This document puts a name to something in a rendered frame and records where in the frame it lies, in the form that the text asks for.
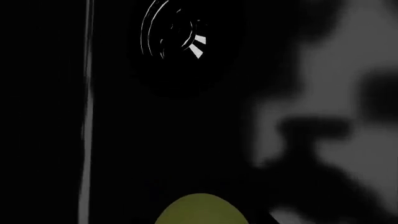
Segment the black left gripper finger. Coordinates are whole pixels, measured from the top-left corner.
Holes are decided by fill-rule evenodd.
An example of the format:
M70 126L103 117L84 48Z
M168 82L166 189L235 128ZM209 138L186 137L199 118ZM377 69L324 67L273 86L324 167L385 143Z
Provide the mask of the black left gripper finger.
M249 207L247 214L250 224L279 224L266 208Z

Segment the yellow-green round vegetable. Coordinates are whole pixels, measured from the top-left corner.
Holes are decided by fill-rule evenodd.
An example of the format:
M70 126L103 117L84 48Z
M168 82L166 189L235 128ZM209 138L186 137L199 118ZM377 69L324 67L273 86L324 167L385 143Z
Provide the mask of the yellow-green round vegetable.
M171 203L154 224L249 224L249 221L221 197L190 194Z

